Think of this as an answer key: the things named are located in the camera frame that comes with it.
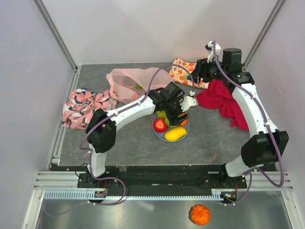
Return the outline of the orange fake orange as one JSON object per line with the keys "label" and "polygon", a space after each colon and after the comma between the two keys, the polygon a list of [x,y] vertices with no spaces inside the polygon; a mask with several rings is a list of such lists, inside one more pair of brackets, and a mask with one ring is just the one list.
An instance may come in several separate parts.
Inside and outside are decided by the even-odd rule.
{"label": "orange fake orange", "polygon": [[[182,117],[182,116],[184,116],[184,115],[185,115],[185,113],[181,113],[178,117]],[[187,124],[187,122],[188,122],[188,118],[186,118],[185,120],[183,120],[183,121],[181,122],[180,126],[185,126],[185,125]]]}

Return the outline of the green fake apple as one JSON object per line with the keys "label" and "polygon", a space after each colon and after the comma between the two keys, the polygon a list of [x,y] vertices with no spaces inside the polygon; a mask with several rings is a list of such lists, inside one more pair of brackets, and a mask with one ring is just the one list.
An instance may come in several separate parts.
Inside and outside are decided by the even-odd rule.
{"label": "green fake apple", "polygon": [[166,123],[166,125],[167,125],[168,127],[172,127],[172,128],[176,127],[176,125],[170,125],[169,119],[167,118],[166,112],[165,112],[165,111],[157,111],[157,112],[156,112],[156,115],[157,115],[159,118],[163,118],[164,121],[165,121],[165,123]]}

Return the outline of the pink translucent plastic bag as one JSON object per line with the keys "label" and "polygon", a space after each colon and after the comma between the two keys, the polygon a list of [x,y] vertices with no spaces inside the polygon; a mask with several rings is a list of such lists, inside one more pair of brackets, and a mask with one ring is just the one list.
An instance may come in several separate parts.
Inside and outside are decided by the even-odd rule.
{"label": "pink translucent plastic bag", "polygon": [[[139,99],[149,90],[165,88],[173,82],[173,78],[165,70],[161,69],[159,72],[157,70],[157,67],[112,70],[106,74],[111,97],[128,104]],[[136,84],[142,89],[135,89]]]}

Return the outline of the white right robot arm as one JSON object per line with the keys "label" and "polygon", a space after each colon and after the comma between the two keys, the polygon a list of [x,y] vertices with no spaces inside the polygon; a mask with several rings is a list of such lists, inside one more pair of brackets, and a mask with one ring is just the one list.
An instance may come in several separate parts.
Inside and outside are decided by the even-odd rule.
{"label": "white right robot arm", "polygon": [[213,42],[206,49],[208,57],[199,59],[192,72],[194,81],[205,85],[196,97],[199,105],[219,110],[223,117],[231,118],[232,126],[250,133],[240,156],[226,163],[218,176],[219,184],[228,188],[235,183],[235,177],[250,169],[280,162],[289,136],[277,128],[263,108],[254,79],[243,71],[241,50],[222,50]]}

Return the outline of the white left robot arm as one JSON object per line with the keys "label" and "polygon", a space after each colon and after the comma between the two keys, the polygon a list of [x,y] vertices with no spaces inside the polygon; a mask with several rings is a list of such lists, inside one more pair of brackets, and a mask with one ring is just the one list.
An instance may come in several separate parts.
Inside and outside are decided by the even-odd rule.
{"label": "white left robot arm", "polygon": [[105,161],[107,152],[114,146],[116,133],[125,125],[156,112],[164,111],[170,126],[179,126],[189,115],[186,111],[191,105],[196,105],[195,91],[188,96],[175,83],[169,83],[165,88],[152,89],[139,99],[109,110],[97,110],[86,129],[85,139],[89,144],[88,182],[93,187],[104,184]]}

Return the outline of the red fake apple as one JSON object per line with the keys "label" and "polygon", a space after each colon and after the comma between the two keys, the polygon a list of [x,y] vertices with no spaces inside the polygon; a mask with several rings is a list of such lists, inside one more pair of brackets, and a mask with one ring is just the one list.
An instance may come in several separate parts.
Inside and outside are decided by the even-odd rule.
{"label": "red fake apple", "polygon": [[168,125],[165,123],[164,118],[156,118],[153,123],[153,129],[157,133],[163,133],[168,129]]}

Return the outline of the yellow fake mango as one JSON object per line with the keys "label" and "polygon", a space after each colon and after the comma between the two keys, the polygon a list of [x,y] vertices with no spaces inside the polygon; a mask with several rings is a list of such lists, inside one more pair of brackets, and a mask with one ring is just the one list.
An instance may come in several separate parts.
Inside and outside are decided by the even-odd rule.
{"label": "yellow fake mango", "polygon": [[184,127],[178,126],[172,128],[164,134],[164,138],[167,141],[177,141],[187,134],[187,130]]}

